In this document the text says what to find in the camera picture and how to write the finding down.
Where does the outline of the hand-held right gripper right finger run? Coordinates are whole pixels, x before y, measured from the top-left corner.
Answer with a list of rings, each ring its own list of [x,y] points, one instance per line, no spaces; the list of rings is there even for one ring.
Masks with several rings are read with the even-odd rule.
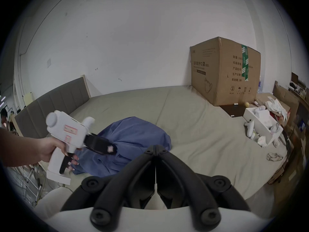
[[[250,212],[230,180],[195,173],[161,145],[156,145],[156,181],[168,209],[189,207],[196,230],[213,230],[222,220],[219,208]]]

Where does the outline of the person's left hand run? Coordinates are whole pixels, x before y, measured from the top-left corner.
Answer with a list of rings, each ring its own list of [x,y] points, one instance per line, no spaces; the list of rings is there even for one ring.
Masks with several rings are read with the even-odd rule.
[[[61,152],[68,156],[66,151],[66,145],[63,141],[54,138],[54,137],[47,137],[39,139],[38,144],[38,152],[41,156],[41,160],[44,162],[49,162],[52,156],[52,153],[55,151],[56,148],[59,148]],[[75,165],[79,165],[78,163],[79,157],[76,154],[73,154],[70,159],[70,163],[66,166],[66,168],[74,171]]]

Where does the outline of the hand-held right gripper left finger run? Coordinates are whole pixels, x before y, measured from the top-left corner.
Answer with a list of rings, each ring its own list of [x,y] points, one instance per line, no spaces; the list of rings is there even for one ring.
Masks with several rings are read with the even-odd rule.
[[[90,176],[68,198],[61,212],[92,208],[89,218],[97,229],[116,229],[122,207],[144,209],[154,194],[156,145],[115,175]]]

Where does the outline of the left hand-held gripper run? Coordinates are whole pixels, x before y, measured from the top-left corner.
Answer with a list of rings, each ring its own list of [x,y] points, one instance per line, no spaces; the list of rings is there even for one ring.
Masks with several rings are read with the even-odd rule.
[[[100,155],[116,155],[117,146],[100,135],[90,134],[91,126],[95,123],[92,117],[86,117],[82,123],[75,120],[63,111],[55,110],[46,117],[47,131],[50,135],[62,141],[66,145],[65,155],[57,147],[50,158],[47,168],[47,178],[55,182],[70,185],[71,178],[66,168],[72,160],[76,149],[85,147],[84,140],[87,137],[87,149]]]

